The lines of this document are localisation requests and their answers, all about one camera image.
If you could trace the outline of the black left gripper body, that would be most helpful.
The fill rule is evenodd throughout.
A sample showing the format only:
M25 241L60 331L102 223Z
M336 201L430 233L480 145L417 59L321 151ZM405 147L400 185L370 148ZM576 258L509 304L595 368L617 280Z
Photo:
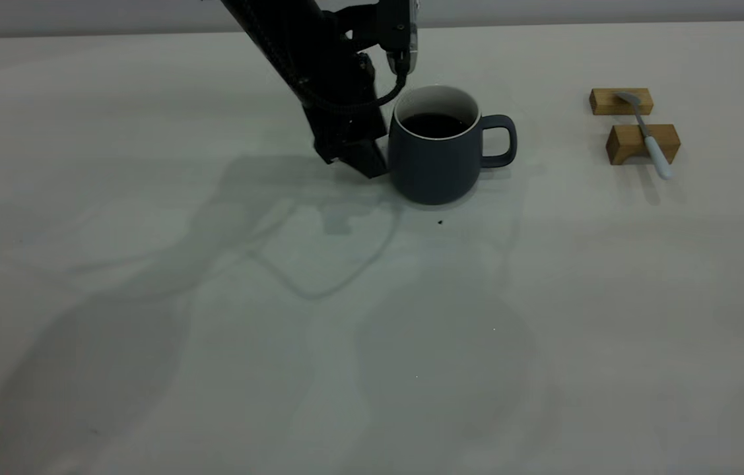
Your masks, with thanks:
M351 56L306 52L302 55L302 77L308 89L333 104L367 103L377 98L376 69L364 52ZM339 160L339 145L359 139L378 141L387 133L378 108L337 114L309 100L302 107L314 135L314 150L327 164Z

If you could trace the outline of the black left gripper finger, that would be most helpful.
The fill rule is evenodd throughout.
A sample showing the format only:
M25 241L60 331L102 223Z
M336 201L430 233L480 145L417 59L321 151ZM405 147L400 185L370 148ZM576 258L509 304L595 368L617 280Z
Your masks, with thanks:
M339 145L339 160L368 179L389 172L383 151L375 139L359 139Z

